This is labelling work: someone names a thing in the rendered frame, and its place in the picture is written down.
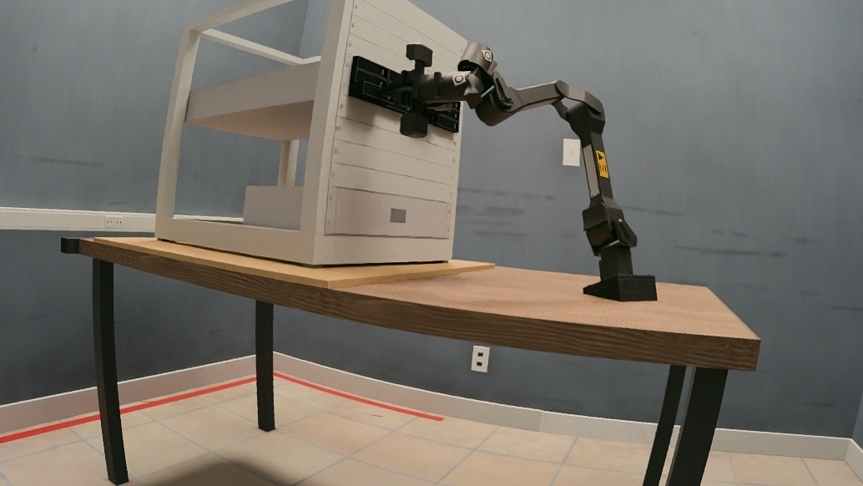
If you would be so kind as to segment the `tan flat board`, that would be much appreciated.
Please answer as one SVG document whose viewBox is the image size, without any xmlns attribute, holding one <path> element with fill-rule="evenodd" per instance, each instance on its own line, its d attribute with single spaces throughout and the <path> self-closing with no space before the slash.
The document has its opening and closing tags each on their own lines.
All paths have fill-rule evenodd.
<svg viewBox="0 0 863 486">
<path fill-rule="evenodd" d="M 189 244 L 189 242 L 152 241 L 157 239 L 94 237 L 93 242 L 101 242 L 101 244 L 109 246 L 117 246 L 181 261 L 226 268 L 226 270 L 323 288 L 358 286 L 496 268 L 496 264 L 458 260 L 451 260 L 448 263 L 409 261 L 324 264 L 323 268 L 309 268 L 303 267 L 300 262 L 251 255 L 237 251 L 227 251 L 208 246 L 202 247 Z"/>
</svg>

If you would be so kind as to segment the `white equipment rack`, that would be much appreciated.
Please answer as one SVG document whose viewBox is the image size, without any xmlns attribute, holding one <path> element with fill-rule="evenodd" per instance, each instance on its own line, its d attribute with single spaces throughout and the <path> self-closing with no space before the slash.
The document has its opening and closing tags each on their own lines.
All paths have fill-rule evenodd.
<svg viewBox="0 0 863 486">
<path fill-rule="evenodd" d="M 467 40 L 407 0 L 331 0 L 322 54 L 313 58 L 211 29 L 289 1 L 247 0 L 184 26 L 164 126 L 154 230 L 159 240 L 309 268 L 448 263 L 463 101 L 459 133 L 428 124 L 427 136 L 414 139 L 399 132 L 402 114 L 348 91 L 353 56 L 401 73 L 414 69 L 406 45 L 417 42 L 433 50 L 425 74 L 458 72 Z M 189 91 L 199 38 L 291 67 Z M 246 186 L 243 222 L 174 218 L 184 124 L 282 140 L 278 184 Z M 305 181 L 294 186 L 300 139 L 309 139 Z"/>
</svg>

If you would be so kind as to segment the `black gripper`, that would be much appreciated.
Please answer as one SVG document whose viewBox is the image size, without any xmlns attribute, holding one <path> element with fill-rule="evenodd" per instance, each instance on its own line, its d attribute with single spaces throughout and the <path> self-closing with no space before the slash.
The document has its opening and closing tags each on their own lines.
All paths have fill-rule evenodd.
<svg viewBox="0 0 863 486">
<path fill-rule="evenodd" d="M 445 87 L 443 87 L 447 73 L 424 74 L 425 68 L 432 65 L 432 52 L 433 50 L 422 43 L 408 43 L 406 45 L 406 57 L 409 60 L 415 60 L 414 69 L 402 70 L 394 81 L 379 90 L 380 95 L 398 99 L 400 106 L 409 107 L 411 113 L 401 116 L 400 133 L 414 139 L 423 139 L 427 136 L 428 118 L 421 116 L 421 107 L 424 109 L 425 103 L 447 101 L 447 103 L 452 103 L 447 99 Z M 411 87 L 411 93 L 402 91 L 411 90 Z"/>
</svg>

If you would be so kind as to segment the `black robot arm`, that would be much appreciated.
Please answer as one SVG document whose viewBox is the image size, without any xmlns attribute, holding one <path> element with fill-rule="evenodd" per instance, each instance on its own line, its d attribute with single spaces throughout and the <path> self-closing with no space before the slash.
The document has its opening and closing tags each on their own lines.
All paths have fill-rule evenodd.
<svg viewBox="0 0 863 486">
<path fill-rule="evenodd" d="M 467 45 L 457 64 L 458 72 L 445 76 L 443 87 L 447 99 L 467 101 L 469 109 L 475 108 L 477 117 L 487 126 L 496 126 L 516 112 L 547 104 L 555 107 L 580 138 L 590 196 L 590 205 L 582 213 L 583 230 L 594 256 L 601 256 L 600 279 L 616 274 L 632 275 L 630 249 L 637 246 L 637 236 L 625 221 L 623 209 L 613 199 L 602 139 L 605 125 L 602 103 L 588 91 L 569 86 L 562 80 L 515 90 L 505 84 L 498 71 L 493 72 L 496 66 L 488 46 Z M 492 86 L 494 88 L 482 96 Z M 561 101 L 564 98 L 578 102 L 567 108 Z M 619 243 L 615 242 L 617 240 Z M 609 245 L 610 242 L 615 244 Z"/>
</svg>

